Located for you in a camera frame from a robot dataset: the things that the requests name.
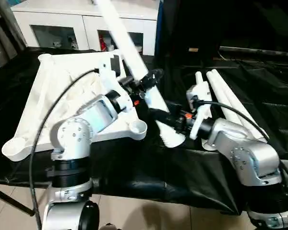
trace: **white rod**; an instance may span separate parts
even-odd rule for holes
[[[141,80],[148,73],[148,70],[141,59],[139,52],[136,50],[125,26],[123,25],[119,14],[115,10],[110,0],[94,1],[97,3],[106,24],[109,27],[115,44],[123,54],[124,60],[126,61],[133,78],[137,81]]]
[[[125,26],[123,25],[118,13],[116,12],[110,0],[94,0],[102,16],[104,17],[114,39],[116,45],[120,49],[129,70],[135,80],[139,81],[148,74],[148,70],[136,50],[133,41],[131,40]],[[161,109],[169,112],[166,103],[164,102],[158,88],[154,86],[145,93],[145,102],[149,108]],[[159,129],[160,136],[163,143],[168,148],[173,148],[184,142],[185,136],[178,134],[176,131],[159,121],[156,121]]]
[[[218,84],[217,79],[214,77],[213,72],[209,71],[209,72],[206,73],[206,75],[207,75],[207,78],[208,78],[208,80],[210,82],[210,85],[211,85],[211,87],[213,89],[213,92],[216,95],[217,100],[220,103],[223,103],[223,104],[226,104],[226,105],[232,107],[231,103],[229,102],[229,100],[227,98],[227,96],[223,92],[222,87],[220,87],[220,85]],[[236,124],[242,125],[241,121],[238,118],[238,115],[236,113],[234,113],[233,111],[231,111],[229,109],[223,108],[223,107],[222,107],[222,111],[223,111],[223,113],[224,113],[224,115],[225,115],[227,120],[232,121],[232,122],[234,122]]]
[[[246,115],[249,119],[251,119],[255,124],[257,124],[255,122],[255,120],[252,118],[252,116],[249,114],[249,112],[247,111],[247,109],[243,106],[243,104],[240,102],[240,100],[238,99],[238,97],[235,95],[235,93],[231,90],[231,88],[227,85],[227,83],[224,81],[224,79],[222,78],[222,76],[219,74],[219,72],[216,69],[213,69],[211,71],[215,78],[217,78],[220,87],[223,89],[225,95],[227,96],[230,104],[232,105],[233,108],[237,109],[238,111],[240,111],[241,113],[243,113],[244,115]],[[256,139],[262,139],[264,138],[263,135],[254,127],[252,126],[248,121],[246,121],[245,119],[243,119],[241,116],[238,116],[239,120],[241,121],[242,125],[244,127],[246,127],[247,129],[249,129],[253,136]]]
[[[195,79],[196,79],[196,84],[199,84],[199,83],[203,82],[202,73],[200,71],[197,71],[195,73]]]

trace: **red object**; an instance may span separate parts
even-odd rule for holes
[[[191,119],[191,118],[192,118],[192,114],[187,113],[187,114],[185,115],[185,117],[186,117],[187,119]]]
[[[136,101],[134,101],[134,106],[137,106],[138,104],[140,103],[140,101],[139,100],[136,100]]]
[[[101,51],[107,51],[107,45],[101,35],[99,35],[99,42]]]

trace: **tiled floor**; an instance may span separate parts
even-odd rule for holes
[[[28,188],[0,185],[0,190],[32,208]],[[46,203],[43,189],[36,190],[40,212]],[[99,204],[100,226],[113,223],[123,230],[253,230],[246,213],[240,217],[225,216],[214,210],[190,208],[149,200],[94,195]],[[36,230],[35,217],[0,201],[0,230]]]

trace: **orange component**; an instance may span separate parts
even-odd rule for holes
[[[137,106],[138,104],[140,103],[140,101],[139,100],[136,100],[136,101],[134,101],[134,106]]]
[[[192,114],[187,113],[187,114],[185,115],[185,117],[186,117],[187,119],[191,119],[191,118],[192,118]]]

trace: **black fabric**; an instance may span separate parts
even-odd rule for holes
[[[46,48],[28,48],[0,69],[0,183],[28,186],[28,158],[19,165],[1,153],[2,145],[17,128],[33,84],[42,53],[62,54]],[[151,57],[143,57],[151,69]],[[256,122],[270,136],[283,159],[288,159],[288,67],[244,62],[216,62],[213,66],[179,66],[165,60],[159,88],[167,100],[188,104],[186,90],[195,84],[194,74],[217,68]],[[219,109],[213,109],[218,117]],[[217,152],[206,152],[200,140],[187,139],[177,148],[165,148],[145,103],[137,106],[139,117],[148,124],[144,140],[129,138],[93,143],[91,175],[94,193],[182,203],[239,214],[244,207],[242,187],[228,160]],[[46,187],[46,169],[52,166],[51,151],[36,154],[36,186]]]

